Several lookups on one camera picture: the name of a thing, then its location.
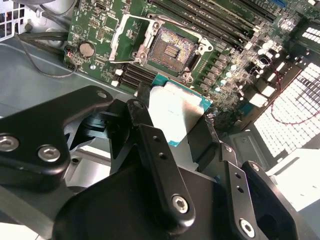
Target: perforated metal panel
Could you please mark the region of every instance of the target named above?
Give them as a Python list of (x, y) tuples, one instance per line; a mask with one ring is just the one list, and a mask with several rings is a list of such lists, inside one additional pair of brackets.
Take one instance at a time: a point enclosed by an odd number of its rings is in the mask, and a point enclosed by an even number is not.
[[(254, 123), (263, 141), (276, 157), (301, 148), (320, 133), (320, 114), (296, 125), (277, 122), (270, 106)], [(284, 123), (299, 123), (320, 111), (320, 67), (310, 63), (275, 100), (273, 115)]]
[(25, 5), (11, 0), (0, 0), (0, 42), (12, 38), (15, 28), (25, 24)]

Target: motherboard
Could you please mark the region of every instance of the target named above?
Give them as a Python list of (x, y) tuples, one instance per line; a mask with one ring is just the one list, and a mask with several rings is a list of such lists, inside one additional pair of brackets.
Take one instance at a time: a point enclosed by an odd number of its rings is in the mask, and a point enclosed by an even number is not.
[(227, 130), (268, 102), (278, 65), (286, 72), (285, 45), (301, 21), (319, 17), (316, 3), (80, 0), (64, 60), (131, 94), (164, 75), (210, 100), (216, 126)]

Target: gray metal surface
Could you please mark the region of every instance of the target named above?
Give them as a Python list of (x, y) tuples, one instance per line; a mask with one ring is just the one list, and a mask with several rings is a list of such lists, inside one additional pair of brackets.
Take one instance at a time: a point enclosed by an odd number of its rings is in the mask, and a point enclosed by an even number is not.
[(0, 186), (0, 209), (43, 238), (50, 239), (54, 219), (72, 196), (65, 185), (46, 193)]
[[(27, 48), (36, 56), (34, 61), (43, 71), (57, 75), (66, 72), (62, 59), (31, 46)], [(35, 71), (15, 39), (0, 43), (0, 55), (5, 56), (0, 58), (0, 116), (2, 117), (89, 85), (99, 86), (114, 98), (121, 100), (126, 101), (132, 97), (81, 73), (62, 79), (44, 76)]]

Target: white plastic cage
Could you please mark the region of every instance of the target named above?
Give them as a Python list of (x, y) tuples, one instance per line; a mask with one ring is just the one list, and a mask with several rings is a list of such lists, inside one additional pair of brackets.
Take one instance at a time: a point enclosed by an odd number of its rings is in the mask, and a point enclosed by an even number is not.
[(0, 42), (12, 38), (26, 24), (25, 5), (11, 0), (0, 0)]

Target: circuit board components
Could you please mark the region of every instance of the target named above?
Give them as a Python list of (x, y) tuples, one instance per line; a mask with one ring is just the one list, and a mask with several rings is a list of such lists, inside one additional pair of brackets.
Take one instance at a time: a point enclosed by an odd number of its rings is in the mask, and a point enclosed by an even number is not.
[[(275, 94), (292, 32), (318, 17), (301, 0), (80, 0), (66, 48), (79, 71), (130, 94), (166, 76), (212, 101), (225, 130)], [(318, 40), (302, 29), (301, 43)]]

